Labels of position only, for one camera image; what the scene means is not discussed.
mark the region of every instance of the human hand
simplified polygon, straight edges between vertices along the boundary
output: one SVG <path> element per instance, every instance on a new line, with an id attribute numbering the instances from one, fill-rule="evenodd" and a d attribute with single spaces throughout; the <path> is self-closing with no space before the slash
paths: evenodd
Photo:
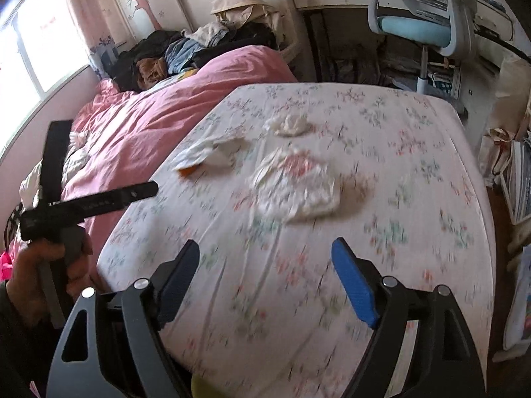
<path id="1" fill-rule="evenodd" d="M 82 255 L 66 270 L 68 275 L 66 292 L 74 301 L 84 288 L 90 286 L 88 256 L 92 255 L 92 243 L 87 234 L 85 234 L 81 250 Z M 22 249 L 15 259 L 12 276 L 7 282 L 6 290 L 26 327 L 36 326 L 49 313 L 40 284 L 38 265 L 41 262 L 59 260 L 64 254 L 65 248 L 62 244 L 40 239 Z"/>

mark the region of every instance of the metal screw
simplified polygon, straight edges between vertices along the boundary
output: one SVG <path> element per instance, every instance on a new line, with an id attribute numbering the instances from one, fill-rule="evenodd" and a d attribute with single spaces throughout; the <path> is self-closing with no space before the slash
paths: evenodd
<path id="1" fill-rule="evenodd" d="M 134 282 L 134 288 L 138 290 L 145 289 L 149 286 L 149 280 L 147 278 L 139 278 Z"/>
<path id="2" fill-rule="evenodd" d="M 441 284 L 437 287 L 437 293 L 441 296 L 448 296 L 450 294 L 450 288 L 444 284 Z"/>
<path id="3" fill-rule="evenodd" d="M 388 275 L 387 277 L 384 277 L 382 280 L 382 283 L 385 287 L 396 287 L 398 284 L 398 280 L 395 277 L 391 277 Z"/>
<path id="4" fill-rule="evenodd" d="M 94 287 L 87 287 L 81 292 L 81 296 L 88 299 L 94 296 L 94 293 L 96 293 L 96 290 L 94 290 Z"/>

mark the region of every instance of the wooden floor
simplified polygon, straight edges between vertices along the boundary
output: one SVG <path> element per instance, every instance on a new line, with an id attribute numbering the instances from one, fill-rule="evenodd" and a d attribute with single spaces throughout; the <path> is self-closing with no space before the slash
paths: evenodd
<path id="1" fill-rule="evenodd" d="M 494 364 L 492 356 L 502 349 L 503 330 L 514 295 L 514 275 L 506 271 L 512 225 L 503 195 L 488 189 L 496 233 L 496 289 L 487 366 L 489 397 L 531 396 L 531 351 L 521 358 Z"/>

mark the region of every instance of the pink comforter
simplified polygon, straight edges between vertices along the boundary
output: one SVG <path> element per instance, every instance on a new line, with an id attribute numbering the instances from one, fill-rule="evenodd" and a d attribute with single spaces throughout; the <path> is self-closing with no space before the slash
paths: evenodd
<path id="1" fill-rule="evenodd" d="M 63 199 L 145 182 L 190 130 L 230 92 L 241 85 L 295 82 L 280 54 L 248 46 L 213 59 L 195 76 L 155 93 L 120 93 L 102 81 L 72 130 L 90 130 L 90 160 L 66 185 Z M 96 262 L 123 212 L 86 220 Z"/>

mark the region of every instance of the chair base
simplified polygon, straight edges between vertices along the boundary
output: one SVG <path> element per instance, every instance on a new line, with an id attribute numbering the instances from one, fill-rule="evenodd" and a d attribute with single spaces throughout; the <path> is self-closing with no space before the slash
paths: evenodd
<path id="1" fill-rule="evenodd" d="M 431 95 L 432 97 L 438 97 L 442 100 L 446 100 L 453 106 L 461 121 L 464 121 L 468 118 L 468 111 L 466 107 L 463 106 L 463 103 L 461 103 L 459 100 L 454 99 L 450 94 L 447 94 L 444 91 L 432 87 L 428 83 L 427 79 L 417 78 L 417 82 L 415 83 L 413 79 L 392 78 L 392 82 L 395 87 L 401 90 Z"/>

